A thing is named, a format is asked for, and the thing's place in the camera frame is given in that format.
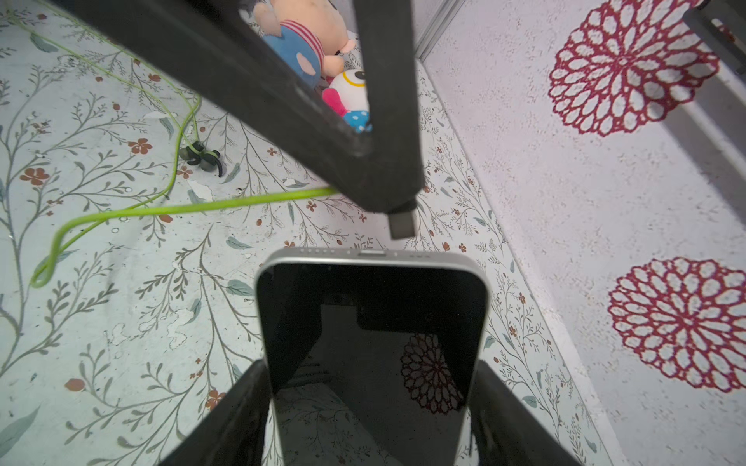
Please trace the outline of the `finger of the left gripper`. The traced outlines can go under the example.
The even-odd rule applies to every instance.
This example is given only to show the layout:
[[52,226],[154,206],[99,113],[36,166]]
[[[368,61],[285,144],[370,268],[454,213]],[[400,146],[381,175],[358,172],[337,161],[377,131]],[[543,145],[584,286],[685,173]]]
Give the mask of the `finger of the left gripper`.
[[60,1],[66,13],[254,128],[349,198],[369,198],[354,130],[238,15],[234,1]]
[[372,122],[372,196],[379,213],[411,211],[424,186],[409,1],[356,1]]

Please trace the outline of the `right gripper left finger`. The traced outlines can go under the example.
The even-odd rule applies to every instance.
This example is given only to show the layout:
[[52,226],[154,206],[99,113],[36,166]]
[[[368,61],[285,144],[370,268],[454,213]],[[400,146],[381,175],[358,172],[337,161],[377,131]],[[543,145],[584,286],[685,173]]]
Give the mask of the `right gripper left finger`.
[[263,360],[258,360],[161,463],[167,466],[260,465],[271,398],[269,370]]

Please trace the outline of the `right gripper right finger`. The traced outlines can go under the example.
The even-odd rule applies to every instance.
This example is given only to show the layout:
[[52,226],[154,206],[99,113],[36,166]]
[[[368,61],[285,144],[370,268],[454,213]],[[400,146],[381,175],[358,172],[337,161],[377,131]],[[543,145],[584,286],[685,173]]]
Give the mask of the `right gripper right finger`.
[[468,408],[481,465],[579,464],[483,360],[476,365]]

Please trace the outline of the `green wired earphones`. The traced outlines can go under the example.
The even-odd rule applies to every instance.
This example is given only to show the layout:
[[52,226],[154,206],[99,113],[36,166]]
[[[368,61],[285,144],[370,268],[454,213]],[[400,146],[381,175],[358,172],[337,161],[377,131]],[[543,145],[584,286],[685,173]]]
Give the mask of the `green wired earphones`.
[[[258,2],[263,2],[263,1],[255,1],[251,5],[252,21],[250,23],[246,23],[246,21],[243,21],[242,17],[240,17],[240,14],[239,14],[240,5],[238,2],[236,2],[236,4],[237,4],[237,9],[238,9],[238,15],[241,21],[243,21],[243,23],[246,23],[246,25],[248,25],[248,27],[250,27],[250,29],[252,29],[254,33],[258,34],[258,36],[260,36],[260,38],[262,38],[263,40],[263,33],[261,32],[260,27],[258,26],[258,23],[254,20],[254,16],[253,16],[253,7]],[[145,59],[141,58],[137,54],[134,54],[131,50],[128,50],[127,48],[124,48],[124,46],[116,43],[113,39],[107,37],[103,33],[97,31],[96,29],[94,30],[97,33],[101,34],[106,41],[117,45],[123,54],[127,54],[128,56],[131,56],[135,60],[151,64],[150,62],[147,62]],[[195,115],[199,110],[200,101],[203,99],[207,99],[203,97],[202,95],[200,95],[199,93],[197,93],[196,91],[194,90],[192,91],[195,97],[194,99],[188,101],[188,114],[184,118],[182,118],[182,120],[180,121],[181,126],[184,126],[184,127],[194,124]],[[357,135],[357,141],[359,141],[359,143],[363,145],[364,147],[363,159],[369,162],[370,164],[369,168],[365,169],[364,172],[365,172],[366,178],[369,180],[371,184],[371,190],[372,190],[373,188],[372,175],[371,175],[371,170],[373,166],[373,163],[372,163],[372,153],[373,153],[372,130],[370,132],[363,132],[363,133],[355,132],[355,134]],[[159,217],[159,216],[165,216],[168,214],[186,215],[186,214],[191,214],[191,213],[206,213],[206,212],[219,211],[219,210],[239,209],[242,207],[270,204],[270,203],[275,203],[275,202],[288,202],[288,201],[293,201],[293,200],[314,199],[318,197],[331,196],[331,195],[338,194],[338,193],[343,194],[337,188],[335,188],[334,186],[326,182],[326,186],[324,188],[317,188],[316,190],[301,190],[301,191],[290,191],[290,192],[283,192],[283,193],[255,195],[251,197],[235,198],[235,199],[229,199],[225,201],[214,201],[210,203],[193,204],[193,205],[186,205],[186,206],[172,206],[169,208],[159,206],[159,204],[157,203],[157,198],[149,197],[140,203],[134,204],[126,209],[123,209],[122,211],[120,211],[120,215],[122,217]],[[373,210],[378,205],[378,203],[373,200],[372,195],[369,198],[349,198],[349,199],[351,199],[359,207],[365,209],[366,211],[369,211],[371,213],[379,213]],[[384,214],[387,214],[389,216],[396,216],[401,213],[403,212],[384,213]]]

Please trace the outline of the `black smartphone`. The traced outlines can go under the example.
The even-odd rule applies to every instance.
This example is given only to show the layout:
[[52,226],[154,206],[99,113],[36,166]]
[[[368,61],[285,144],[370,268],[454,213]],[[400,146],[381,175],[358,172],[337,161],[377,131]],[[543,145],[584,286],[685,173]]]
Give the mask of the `black smartphone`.
[[471,259],[285,249],[256,274],[287,465],[454,465],[489,308]]

